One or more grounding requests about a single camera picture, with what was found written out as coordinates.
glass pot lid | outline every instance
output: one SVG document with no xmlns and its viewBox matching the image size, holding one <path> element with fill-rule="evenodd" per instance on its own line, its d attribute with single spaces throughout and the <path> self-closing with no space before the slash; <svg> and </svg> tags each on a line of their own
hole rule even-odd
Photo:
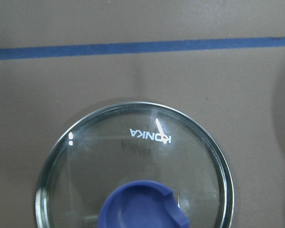
<svg viewBox="0 0 285 228">
<path fill-rule="evenodd" d="M 131 181 L 173 190 L 190 228 L 228 228 L 234 192 L 211 136 L 185 114 L 131 102 L 95 111 L 53 147 L 36 193 L 39 228 L 96 228 L 110 194 Z"/>
</svg>

blue tape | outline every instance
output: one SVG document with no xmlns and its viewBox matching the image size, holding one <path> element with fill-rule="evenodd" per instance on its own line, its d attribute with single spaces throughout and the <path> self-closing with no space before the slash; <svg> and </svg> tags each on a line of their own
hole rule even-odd
<svg viewBox="0 0 285 228">
<path fill-rule="evenodd" d="M 200 39 L 30 48 L 6 48 L 0 49 L 0 60 L 257 47 L 285 47 L 285 37 Z"/>
</svg>

blue lid knob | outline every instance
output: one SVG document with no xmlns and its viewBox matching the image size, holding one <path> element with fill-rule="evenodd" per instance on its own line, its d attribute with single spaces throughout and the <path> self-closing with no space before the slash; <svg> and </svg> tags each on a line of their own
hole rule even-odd
<svg viewBox="0 0 285 228">
<path fill-rule="evenodd" d="M 98 228 L 189 228 L 173 191 L 151 180 L 117 188 L 105 201 Z"/>
</svg>

